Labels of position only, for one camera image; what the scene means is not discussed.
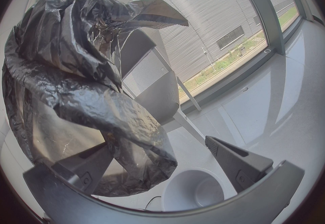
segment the black plastic bag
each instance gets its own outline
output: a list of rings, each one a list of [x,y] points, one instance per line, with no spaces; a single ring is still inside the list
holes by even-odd
[[[2,82],[10,127],[30,161],[54,163],[106,141],[115,161],[94,194],[129,196],[168,179],[173,149],[161,125],[123,93],[120,50],[134,29],[174,24],[188,26],[162,0],[31,7],[6,42]]]

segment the corrugated metal wall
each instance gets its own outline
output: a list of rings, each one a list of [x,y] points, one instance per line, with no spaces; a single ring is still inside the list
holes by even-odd
[[[151,33],[152,39],[157,43],[157,49],[169,62],[173,70],[182,81],[186,81],[209,66],[208,56],[212,62],[224,56],[229,50],[242,41],[244,37],[251,37],[261,30],[261,25],[256,25],[254,17],[257,15],[250,0],[164,0],[176,8],[189,20],[189,27],[172,26],[159,30],[161,38],[154,30]],[[284,0],[272,0],[278,4]],[[242,26],[245,35],[240,39],[220,50],[217,40]],[[136,82],[140,78],[149,77],[144,72],[150,72],[154,77],[161,74],[160,65],[153,56],[148,56],[146,62],[137,67],[139,75],[133,72],[132,76]],[[139,84],[139,89],[148,87],[150,80]]]

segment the floor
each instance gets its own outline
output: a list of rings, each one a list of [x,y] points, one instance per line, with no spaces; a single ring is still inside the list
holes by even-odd
[[[305,176],[273,223],[282,223],[300,204],[325,162],[324,94],[325,28],[304,21],[286,44],[286,56],[275,55],[258,71],[222,97],[188,115],[204,135],[269,157],[276,166],[288,160]],[[236,194],[209,151],[183,127],[168,133],[178,167],[212,171],[222,183],[225,198]],[[101,198],[121,206],[144,209],[161,196],[168,181],[129,198]]]

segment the chair leg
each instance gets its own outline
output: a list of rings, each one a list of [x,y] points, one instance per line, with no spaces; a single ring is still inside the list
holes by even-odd
[[[205,146],[205,136],[201,131],[189,120],[189,118],[179,108],[173,118],[184,127],[193,137]]]

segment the lawn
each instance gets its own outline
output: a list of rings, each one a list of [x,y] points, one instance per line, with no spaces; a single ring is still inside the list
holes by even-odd
[[[289,21],[295,14],[297,13],[296,7],[290,8],[286,13],[284,13],[281,17],[279,17],[280,25],[283,26],[287,21]],[[209,80],[212,76],[220,73],[222,70],[227,68],[229,65],[231,65],[236,60],[240,59],[240,50],[239,48],[242,46],[245,46],[246,52],[249,52],[251,47],[257,46],[260,42],[255,42],[255,38],[263,38],[265,39],[265,35],[263,31],[260,31],[257,35],[253,36],[250,39],[244,38],[242,43],[235,46],[235,48],[232,51],[229,51],[226,56],[219,61],[216,61],[213,64],[212,69],[211,66],[207,67],[206,69],[202,70],[199,74],[194,76],[193,78],[189,79],[188,81],[184,82],[184,86],[189,90],[193,90],[197,86],[200,86],[205,81]],[[179,96],[182,97],[185,95],[185,92],[182,90],[181,87],[178,87]]]

